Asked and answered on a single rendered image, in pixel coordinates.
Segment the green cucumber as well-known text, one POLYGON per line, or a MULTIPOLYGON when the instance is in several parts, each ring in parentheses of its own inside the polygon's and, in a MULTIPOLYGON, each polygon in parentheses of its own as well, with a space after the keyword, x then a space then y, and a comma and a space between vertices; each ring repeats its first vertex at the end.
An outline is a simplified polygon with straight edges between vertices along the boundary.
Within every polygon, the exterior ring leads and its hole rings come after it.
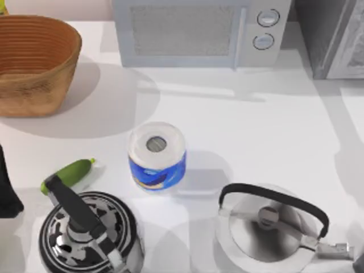
POLYGON ((64 185, 72 187, 80 182, 92 169, 92 165, 96 162, 95 158, 77 160, 62 169, 56 171, 51 176, 46 178, 40 186, 40 191, 44 195, 48 195, 46 183, 50 178, 57 176, 64 185))

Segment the pale microwave oven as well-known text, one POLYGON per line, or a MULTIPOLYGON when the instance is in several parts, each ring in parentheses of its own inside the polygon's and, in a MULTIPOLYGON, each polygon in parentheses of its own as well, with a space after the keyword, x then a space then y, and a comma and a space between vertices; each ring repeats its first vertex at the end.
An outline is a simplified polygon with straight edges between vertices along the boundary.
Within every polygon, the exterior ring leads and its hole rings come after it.
POLYGON ((274 65, 292 0, 111 0, 124 67, 232 68, 241 8, 245 29, 238 68, 274 65), (257 22, 261 11, 275 9, 272 27, 257 22), (271 34, 274 45, 254 48, 253 39, 271 34))

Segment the microwave knob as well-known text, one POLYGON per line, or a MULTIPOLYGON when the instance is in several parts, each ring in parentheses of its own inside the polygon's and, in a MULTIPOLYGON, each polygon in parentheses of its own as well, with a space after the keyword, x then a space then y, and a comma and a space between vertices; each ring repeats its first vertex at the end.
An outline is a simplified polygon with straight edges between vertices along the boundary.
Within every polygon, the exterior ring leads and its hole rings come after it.
POLYGON ((275 9, 261 11, 257 16, 257 22, 262 27, 272 27, 277 24, 280 14, 275 9))
POLYGON ((254 48, 260 51, 270 49, 274 45, 274 43, 275 43, 274 37, 268 33, 256 36, 253 39, 254 48))

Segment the blue wrapped paper roll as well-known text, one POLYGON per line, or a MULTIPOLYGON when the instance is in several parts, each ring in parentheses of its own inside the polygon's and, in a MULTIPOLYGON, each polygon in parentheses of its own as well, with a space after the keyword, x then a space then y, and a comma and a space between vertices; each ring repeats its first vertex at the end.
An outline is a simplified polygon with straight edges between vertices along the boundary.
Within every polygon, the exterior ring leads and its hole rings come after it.
POLYGON ((131 176, 149 191, 168 189, 184 178, 186 141, 182 132, 167 122, 149 122, 134 129, 129 138, 131 176))

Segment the woven brown basket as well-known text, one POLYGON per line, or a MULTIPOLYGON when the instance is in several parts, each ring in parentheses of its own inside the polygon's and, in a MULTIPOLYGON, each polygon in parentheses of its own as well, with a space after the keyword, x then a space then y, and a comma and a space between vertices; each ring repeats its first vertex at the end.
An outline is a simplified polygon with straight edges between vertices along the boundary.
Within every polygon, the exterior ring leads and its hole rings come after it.
POLYGON ((39 15, 0 16, 0 117, 42 117, 63 103, 82 47, 70 24, 39 15))

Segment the black patterned kettle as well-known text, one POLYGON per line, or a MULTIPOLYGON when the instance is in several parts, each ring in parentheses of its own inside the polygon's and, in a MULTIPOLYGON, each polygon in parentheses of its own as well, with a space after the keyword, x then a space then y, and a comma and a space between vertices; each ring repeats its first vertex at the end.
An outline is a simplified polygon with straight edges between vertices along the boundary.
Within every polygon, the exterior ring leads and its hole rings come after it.
POLYGON ((105 192, 77 194, 58 175, 45 181, 54 207, 39 232, 48 273, 142 273, 144 247, 137 219, 105 192))

